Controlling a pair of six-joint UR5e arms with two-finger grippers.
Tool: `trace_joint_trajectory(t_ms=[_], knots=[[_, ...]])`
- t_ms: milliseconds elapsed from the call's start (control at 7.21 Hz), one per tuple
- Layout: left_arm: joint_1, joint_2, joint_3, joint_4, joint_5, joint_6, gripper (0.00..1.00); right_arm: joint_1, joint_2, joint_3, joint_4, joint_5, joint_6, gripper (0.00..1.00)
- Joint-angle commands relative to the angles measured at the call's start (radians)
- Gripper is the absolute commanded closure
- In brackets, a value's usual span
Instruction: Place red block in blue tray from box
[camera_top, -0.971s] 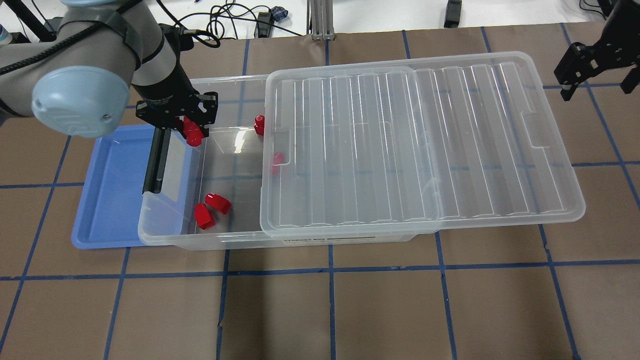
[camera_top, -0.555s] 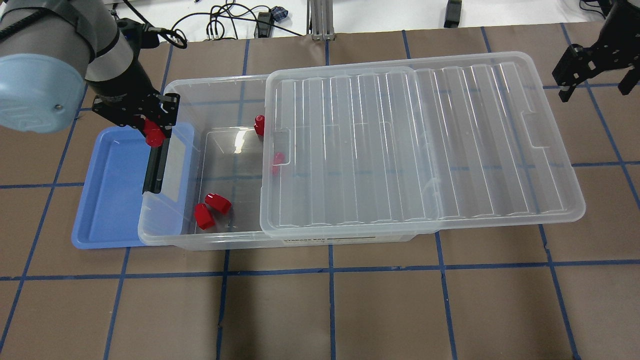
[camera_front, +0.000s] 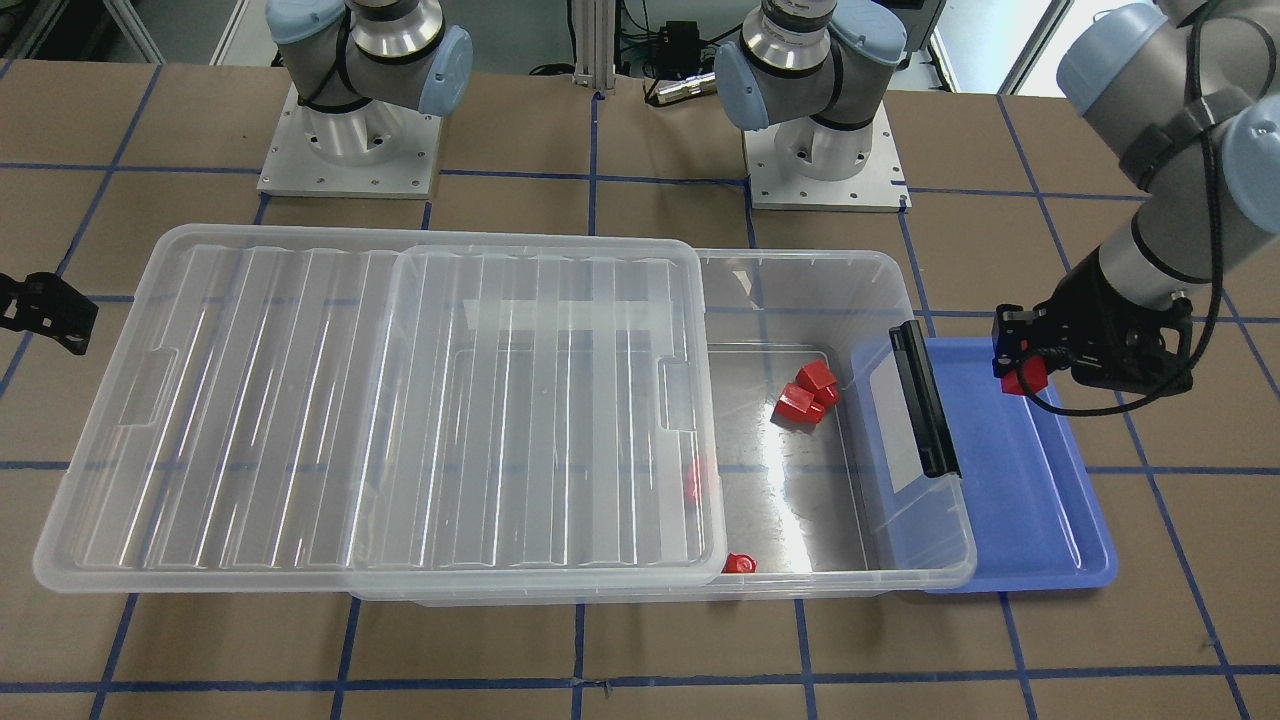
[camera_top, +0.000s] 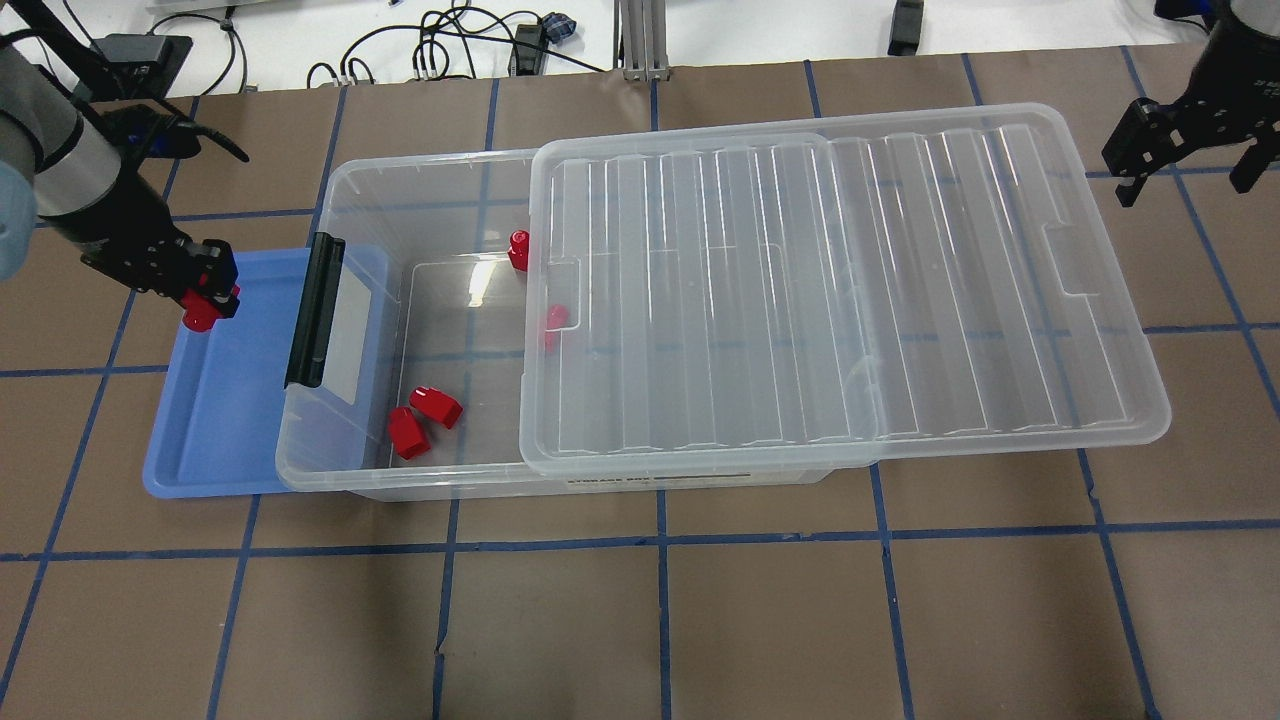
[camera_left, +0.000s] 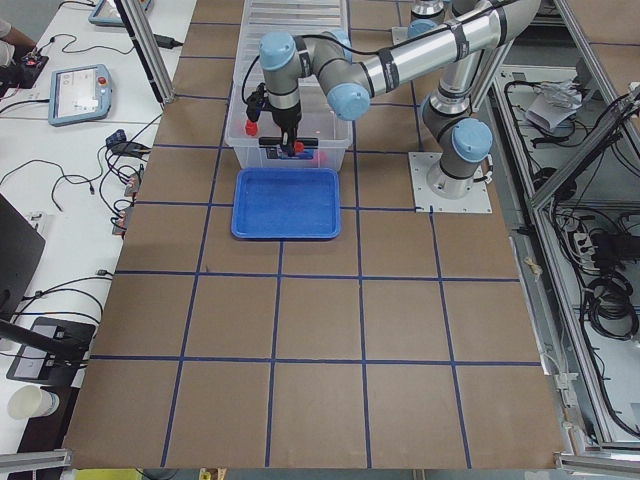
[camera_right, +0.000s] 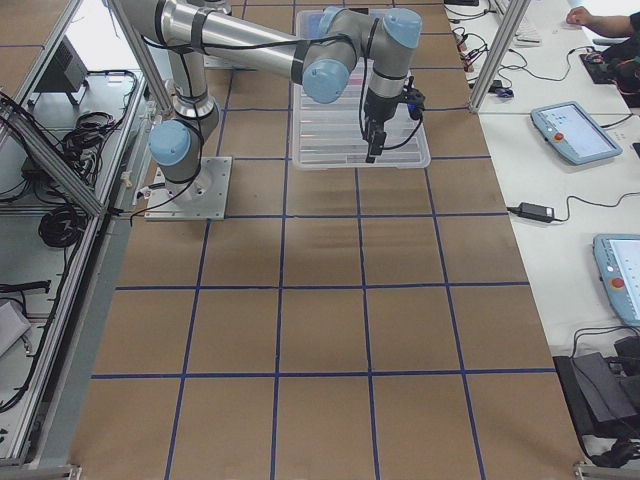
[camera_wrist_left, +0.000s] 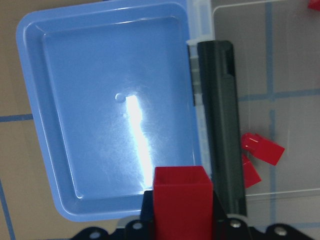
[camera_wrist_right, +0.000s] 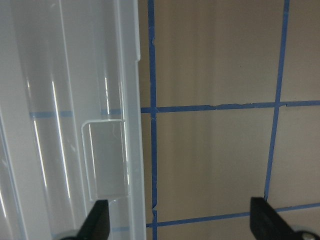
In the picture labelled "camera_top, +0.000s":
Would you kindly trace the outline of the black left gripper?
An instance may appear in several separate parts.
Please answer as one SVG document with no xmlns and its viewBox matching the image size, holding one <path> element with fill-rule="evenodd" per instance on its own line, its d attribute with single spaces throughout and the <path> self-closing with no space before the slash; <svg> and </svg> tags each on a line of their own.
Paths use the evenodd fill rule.
<svg viewBox="0 0 1280 720">
<path fill-rule="evenodd" d="M 169 220 L 81 219 L 79 250 L 84 265 L 132 290 L 173 301 L 193 290 L 218 319 L 233 318 L 241 306 L 232 246 L 216 238 L 193 240 Z"/>
</svg>

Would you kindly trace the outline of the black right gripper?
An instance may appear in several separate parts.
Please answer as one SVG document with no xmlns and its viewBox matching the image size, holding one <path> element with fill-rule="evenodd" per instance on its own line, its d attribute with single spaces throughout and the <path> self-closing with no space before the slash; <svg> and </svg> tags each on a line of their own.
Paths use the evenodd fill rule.
<svg viewBox="0 0 1280 720">
<path fill-rule="evenodd" d="M 1101 151 L 1123 208 L 1137 204 L 1147 179 L 1193 152 L 1233 145 L 1245 150 L 1229 173 L 1249 193 L 1277 160 L 1277 35 L 1244 20 L 1217 20 L 1187 88 L 1172 102 L 1132 101 Z"/>
</svg>

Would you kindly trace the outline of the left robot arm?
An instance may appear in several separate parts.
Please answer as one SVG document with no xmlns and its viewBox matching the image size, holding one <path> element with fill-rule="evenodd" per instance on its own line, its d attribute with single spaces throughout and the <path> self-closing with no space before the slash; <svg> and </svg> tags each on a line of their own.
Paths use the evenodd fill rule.
<svg viewBox="0 0 1280 720">
<path fill-rule="evenodd" d="M 3 36 L 3 277 L 22 268 L 44 222 L 86 266 L 174 301 L 187 328 L 206 332 L 233 318 L 241 288 L 230 245 L 180 231 L 140 167 L 192 158 L 204 140 L 239 161 L 247 152 L 174 108 L 96 111 L 17 49 L 28 37 L 27 29 Z"/>
</svg>

